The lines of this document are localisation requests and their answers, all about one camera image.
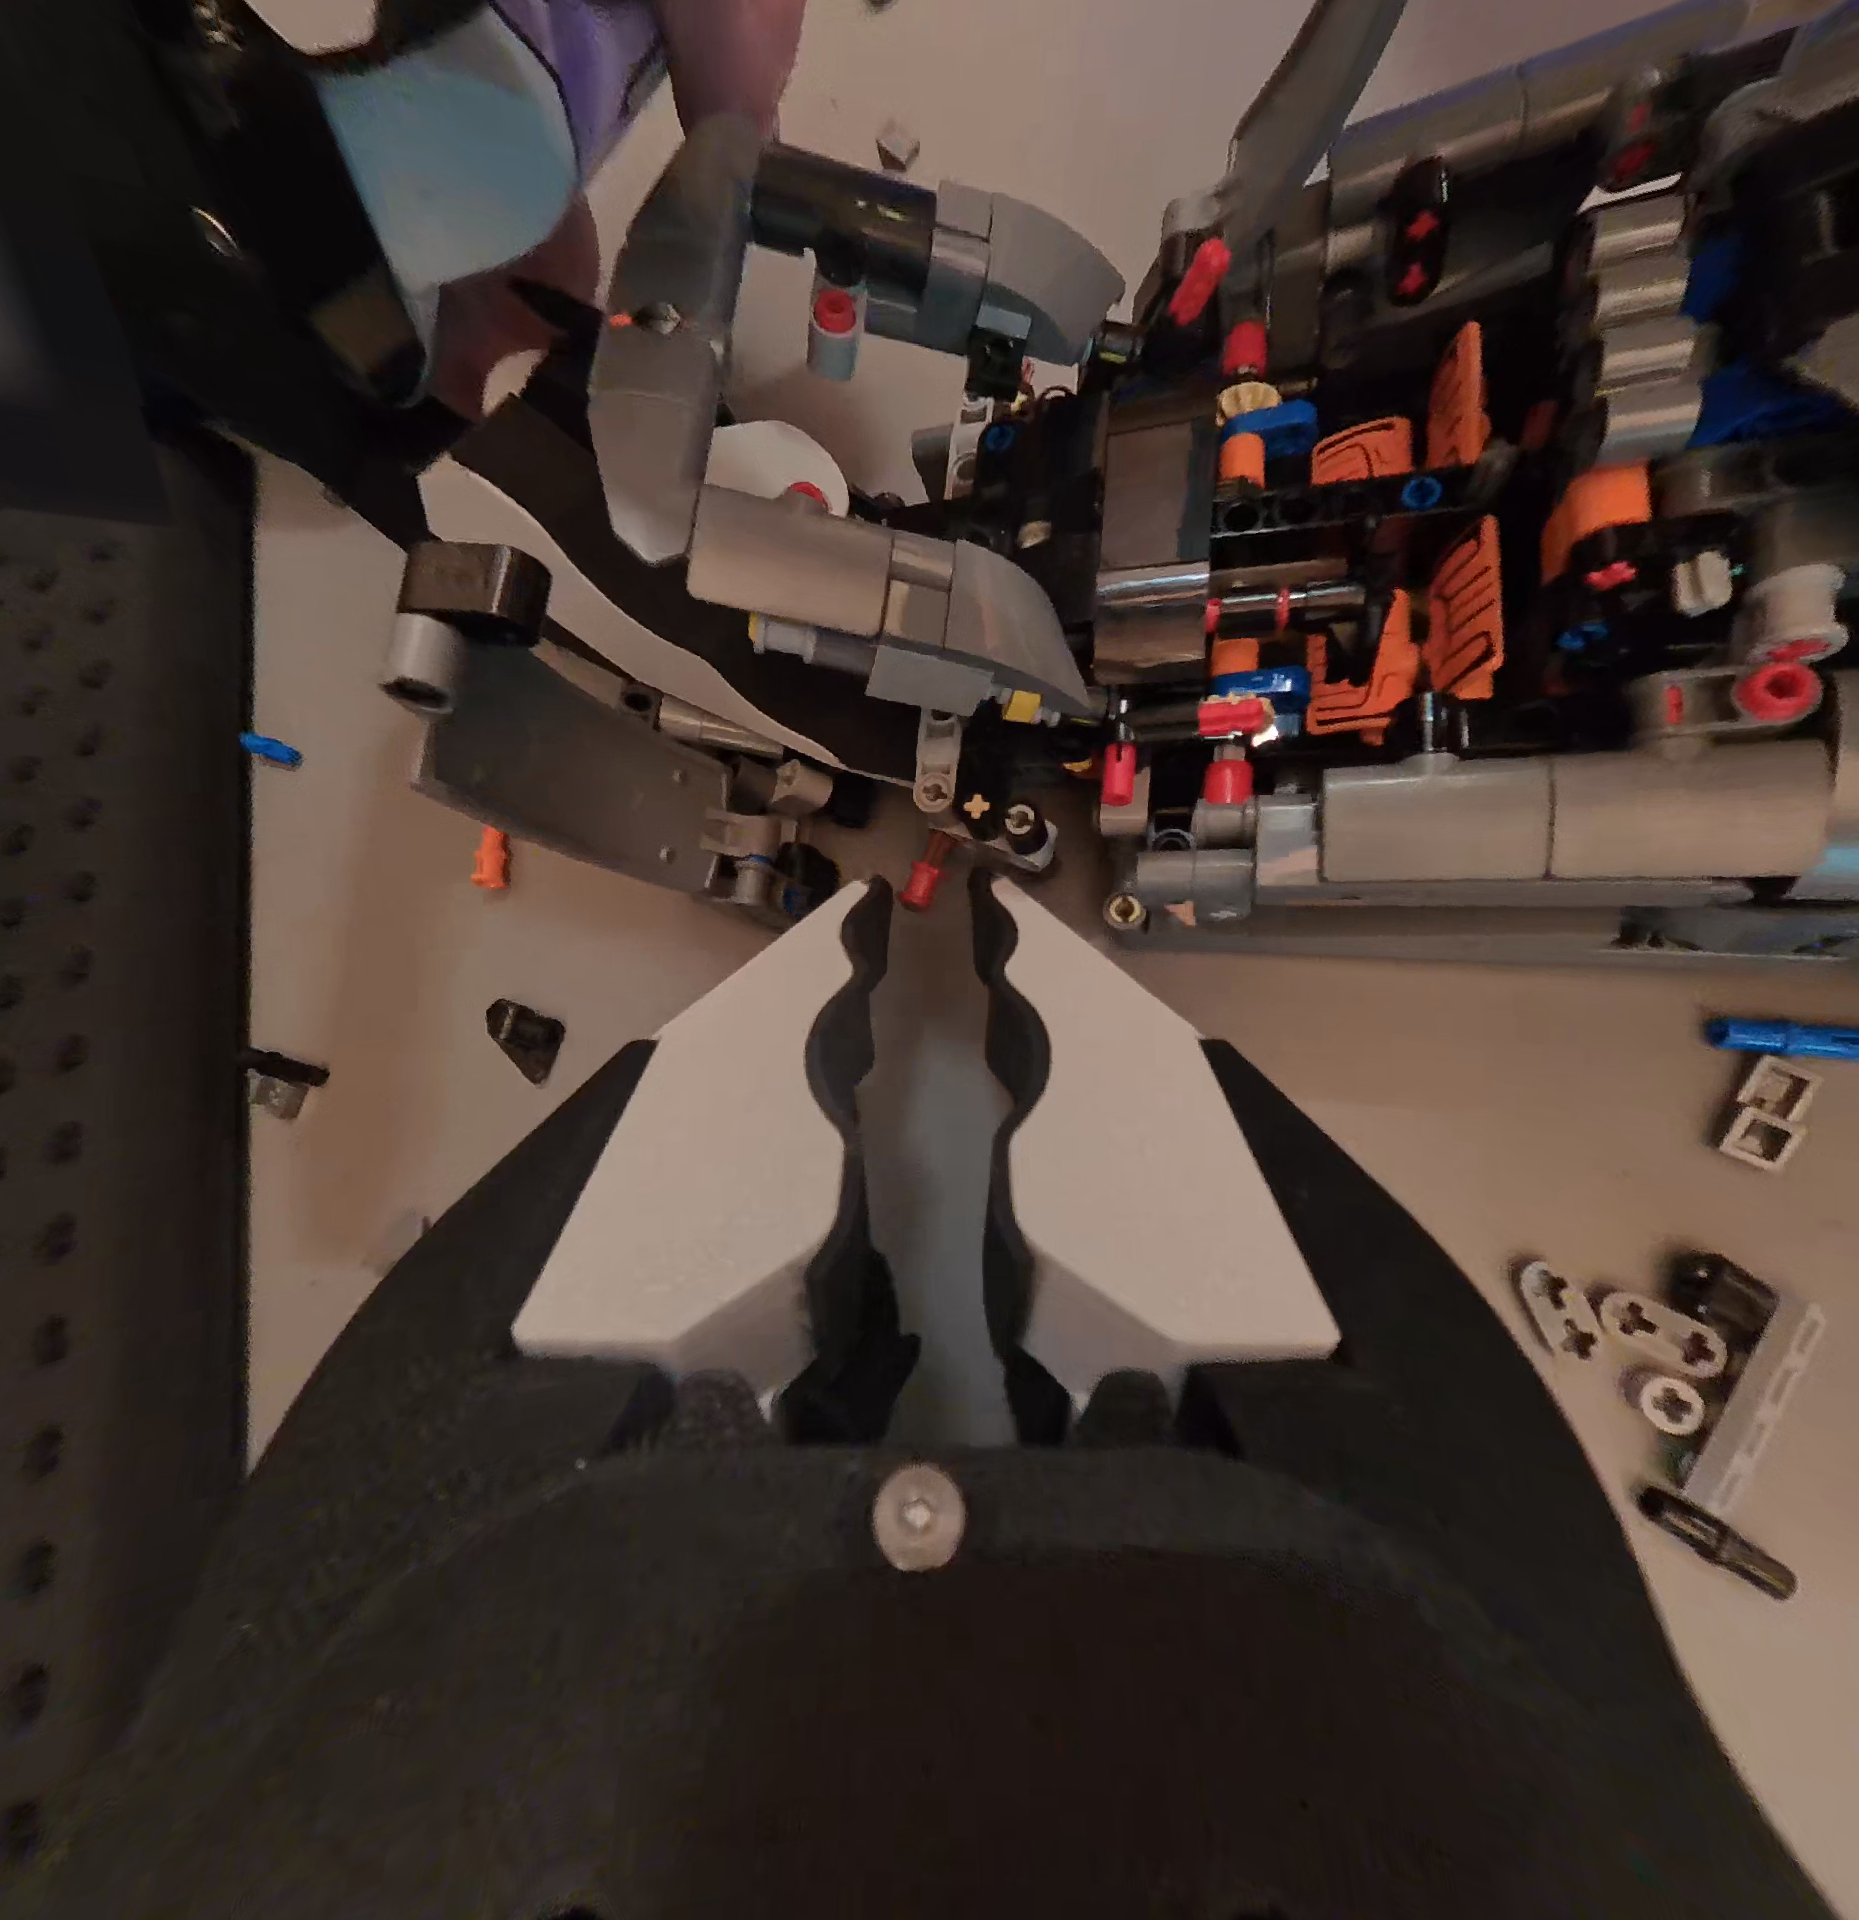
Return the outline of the light grey lego bracket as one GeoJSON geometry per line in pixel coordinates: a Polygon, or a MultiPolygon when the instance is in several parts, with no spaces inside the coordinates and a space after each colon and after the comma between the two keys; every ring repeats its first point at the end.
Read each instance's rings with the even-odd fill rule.
{"type": "Polygon", "coordinates": [[[1777,1053],[1754,1057],[1715,1130],[1718,1155],[1746,1168],[1777,1172],[1809,1137],[1806,1119],[1821,1076],[1777,1053]]]}

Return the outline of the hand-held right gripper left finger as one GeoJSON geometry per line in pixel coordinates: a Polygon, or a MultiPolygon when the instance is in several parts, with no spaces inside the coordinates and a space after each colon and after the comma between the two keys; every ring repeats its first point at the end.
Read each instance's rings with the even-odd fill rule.
{"type": "Polygon", "coordinates": [[[666,1022],[521,1305],[522,1356],[744,1381],[794,1439],[894,1419],[859,1090],[894,889],[856,881],[666,1022]]]}

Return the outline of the black lego connector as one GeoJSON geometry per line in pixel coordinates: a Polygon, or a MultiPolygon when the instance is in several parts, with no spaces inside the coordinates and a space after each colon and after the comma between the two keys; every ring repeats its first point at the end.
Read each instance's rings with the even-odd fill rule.
{"type": "Polygon", "coordinates": [[[313,1093],[333,1078],[323,1064],[253,1044],[241,1053],[241,1071],[251,1108],[286,1124],[301,1118],[313,1093]]]}

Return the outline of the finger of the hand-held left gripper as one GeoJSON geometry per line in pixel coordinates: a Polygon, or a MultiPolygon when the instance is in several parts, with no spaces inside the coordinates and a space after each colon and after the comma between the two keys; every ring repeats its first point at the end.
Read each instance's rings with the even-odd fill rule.
{"type": "Polygon", "coordinates": [[[580,186],[583,142],[547,5],[481,5],[389,81],[321,83],[321,104],[395,272],[420,303],[431,395],[437,296],[532,251],[583,190],[602,270],[547,354],[502,363],[485,414],[424,476],[430,533],[542,561],[550,614],[622,675],[819,762],[873,776],[873,701],[750,649],[749,614],[687,589],[749,203],[769,137],[738,115],[682,129],[658,54],[629,130],[580,186]]]}
{"type": "Polygon", "coordinates": [[[850,516],[850,490],[837,458],[809,431],[784,421],[740,421],[717,427],[708,484],[761,501],[809,498],[830,516],[850,516]]]}

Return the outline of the person's left hand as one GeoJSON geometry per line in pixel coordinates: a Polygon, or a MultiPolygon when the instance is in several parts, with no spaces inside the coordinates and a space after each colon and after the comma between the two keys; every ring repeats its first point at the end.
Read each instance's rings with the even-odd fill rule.
{"type": "MultiPolygon", "coordinates": [[[[547,5],[559,73],[583,142],[580,186],[629,130],[625,96],[658,54],[684,130],[715,115],[771,135],[796,63],[804,2],[547,5]]],[[[494,373],[547,354],[575,310],[594,312],[599,238],[584,194],[508,264],[450,281],[437,296],[431,395],[476,421],[494,373]]]]}

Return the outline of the black lego axle pin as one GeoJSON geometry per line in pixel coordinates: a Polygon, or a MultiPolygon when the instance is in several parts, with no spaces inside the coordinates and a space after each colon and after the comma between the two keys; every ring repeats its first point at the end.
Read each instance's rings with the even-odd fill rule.
{"type": "Polygon", "coordinates": [[[1744,1534],[1686,1501],[1685,1494],[1645,1484],[1635,1492],[1633,1503],[1646,1522],[1748,1589],[1777,1603],[1788,1603],[1799,1593],[1799,1578],[1791,1566],[1758,1548],[1744,1534]]]}

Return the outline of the grey lego car model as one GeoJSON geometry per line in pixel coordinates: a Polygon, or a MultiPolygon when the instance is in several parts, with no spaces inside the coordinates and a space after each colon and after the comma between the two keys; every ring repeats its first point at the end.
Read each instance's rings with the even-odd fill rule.
{"type": "Polygon", "coordinates": [[[1683,5],[1347,125],[1399,5],[1318,5],[1134,294],[1055,218],[769,144],[687,589],[873,701],[873,776],[547,612],[416,785],[772,923],[907,797],[1123,940],[1459,917],[1859,954],[1859,5],[1683,5]]]}

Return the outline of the black and grey lego piece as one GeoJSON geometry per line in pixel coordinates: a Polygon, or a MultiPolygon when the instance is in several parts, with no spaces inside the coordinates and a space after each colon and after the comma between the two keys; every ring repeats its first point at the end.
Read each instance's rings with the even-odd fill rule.
{"type": "Polygon", "coordinates": [[[457,706],[479,649],[534,649],[554,578],[530,552],[500,543],[416,543],[395,599],[383,692],[418,720],[457,706]]]}

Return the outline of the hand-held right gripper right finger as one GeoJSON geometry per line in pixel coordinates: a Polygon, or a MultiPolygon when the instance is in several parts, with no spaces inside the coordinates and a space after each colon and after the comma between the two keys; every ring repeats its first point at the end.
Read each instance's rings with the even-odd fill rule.
{"type": "Polygon", "coordinates": [[[1116,1376],[1324,1360],[1341,1332],[1205,1037],[1003,876],[969,881],[989,1146],[983,1299],[1016,1430],[1116,1376]]]}

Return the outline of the dark grey lego connector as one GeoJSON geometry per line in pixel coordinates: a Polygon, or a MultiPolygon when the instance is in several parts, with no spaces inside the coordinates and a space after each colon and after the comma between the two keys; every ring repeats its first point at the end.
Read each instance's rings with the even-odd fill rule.
{"type": "Polygon", "coordinates": [[[1679,1253],[1667,1267],[1668,1303],[1714,1329],[1729,1350],[1750,1351],[1775,1318],[1779,1295],[1719,1255],[1679,1253]]]}

